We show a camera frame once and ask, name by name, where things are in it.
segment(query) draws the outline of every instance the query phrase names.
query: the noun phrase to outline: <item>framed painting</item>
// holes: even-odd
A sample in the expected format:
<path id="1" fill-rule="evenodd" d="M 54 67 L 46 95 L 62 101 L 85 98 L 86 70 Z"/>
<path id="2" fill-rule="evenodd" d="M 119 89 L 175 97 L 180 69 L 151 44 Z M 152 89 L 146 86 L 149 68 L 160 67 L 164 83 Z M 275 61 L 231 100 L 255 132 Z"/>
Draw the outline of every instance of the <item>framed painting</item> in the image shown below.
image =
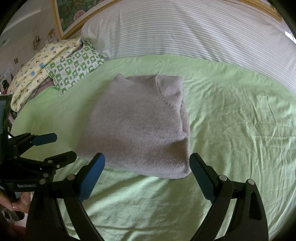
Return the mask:
<path id="1" fill-rule="evenodd" d="M 52 0 L 59 39 L 67 39 L 98 12 L 120 0 Z"/>

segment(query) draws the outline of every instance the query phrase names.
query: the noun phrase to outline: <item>green bed sheet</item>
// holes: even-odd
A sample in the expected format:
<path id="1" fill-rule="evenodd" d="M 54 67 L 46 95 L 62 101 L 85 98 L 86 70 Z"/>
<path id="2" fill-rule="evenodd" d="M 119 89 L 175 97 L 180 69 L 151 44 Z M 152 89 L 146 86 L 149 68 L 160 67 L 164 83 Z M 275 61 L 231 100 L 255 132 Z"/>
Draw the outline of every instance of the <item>green bed sheet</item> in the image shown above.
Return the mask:
<path id="1" fill-rule="evenodd" d="M 92 107 L 118 73 L 184 78 L 191 151 L 231 180 L 255 180 L 272 239 L 296 205 L 296 97 L 262 74 L 177 55 L 107 61 L 65 94 L 59 96 L 50 87 L 26 104 L 12 133 L 55 132 L 58 140 L 33 147 L 23 156 L 43 160 L 74 150 Z M 77 159 L 60 169 L 55 180 L 77 173 L 84 164 Z M 196 232 L 211 203 L 192 174 L 169 180 L 106 167 L 83 206 L 106 241 L 185 241 Z M 60 207 L 69 233 L 77 236 L 63 202 Z M 230 217 L 228 213 L 218 236 L 225 233 Z"/>

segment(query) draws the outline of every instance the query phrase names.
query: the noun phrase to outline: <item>human hand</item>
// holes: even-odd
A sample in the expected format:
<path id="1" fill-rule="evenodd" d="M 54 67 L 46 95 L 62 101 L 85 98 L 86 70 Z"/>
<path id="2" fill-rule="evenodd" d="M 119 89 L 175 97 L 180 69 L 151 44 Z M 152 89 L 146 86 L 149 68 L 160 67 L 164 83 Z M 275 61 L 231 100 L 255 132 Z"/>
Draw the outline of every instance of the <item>human hand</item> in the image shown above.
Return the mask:
<path id="1" fill-rule="evenodd" d="M 11 203 L 9 199 L 0 191 L 0 204 L 10 211 L 21 211 L 23 213 L 28 213 L 31 204 L 31 193 L 22 192 L 20 199 Z"/>

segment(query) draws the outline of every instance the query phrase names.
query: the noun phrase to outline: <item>silver bolt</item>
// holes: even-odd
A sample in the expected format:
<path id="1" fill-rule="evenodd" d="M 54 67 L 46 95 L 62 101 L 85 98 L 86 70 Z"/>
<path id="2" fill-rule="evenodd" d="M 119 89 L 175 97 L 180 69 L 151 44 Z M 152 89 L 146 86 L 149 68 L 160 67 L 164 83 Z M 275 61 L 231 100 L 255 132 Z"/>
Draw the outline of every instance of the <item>silver bolt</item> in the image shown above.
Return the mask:
<path id="1" fill-rule="evenodd" d="M 226 181 L 227 180 L 227 176 L 225 176 L 225 175 L 220 175 L 219 178 L 220 178 L 221 181 Z"/>
<path id="2" fill-rule="evenodd" d="M 251 185 L 254 185 L 255 184 L 255 181 L 253 179 L 249 179 L 248 180 L 248 183 L 251 184 Z"/>
<path id="3" fill-rule="evenodd" d="M 75 179 L 75 175 L 74 174 L 69 174 L 68 176 L 67 176 L 67 179 L 68 180 L 74 180 Z"/>
<path id="4" fill-rule="evenodd" d="M 40 179 L 39 184 L 43 185 L 44 183 L 46 183 L 45 179 Z"/>

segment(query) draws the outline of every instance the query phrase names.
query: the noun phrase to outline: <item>checkered pillowcase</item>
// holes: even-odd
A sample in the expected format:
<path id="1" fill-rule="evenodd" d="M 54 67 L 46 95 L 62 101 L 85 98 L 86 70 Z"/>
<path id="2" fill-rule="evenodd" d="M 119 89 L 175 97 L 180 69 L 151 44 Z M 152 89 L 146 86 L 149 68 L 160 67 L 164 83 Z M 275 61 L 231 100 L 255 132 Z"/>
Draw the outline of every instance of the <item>checkered pillowcase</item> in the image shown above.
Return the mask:
<path id="1" fill-rule="evenodd" d="M 45 69 L 61 95 L 104 62 L 93 46 L 84 41 L 84 46 L 79 51 L 47 65 Z"/>

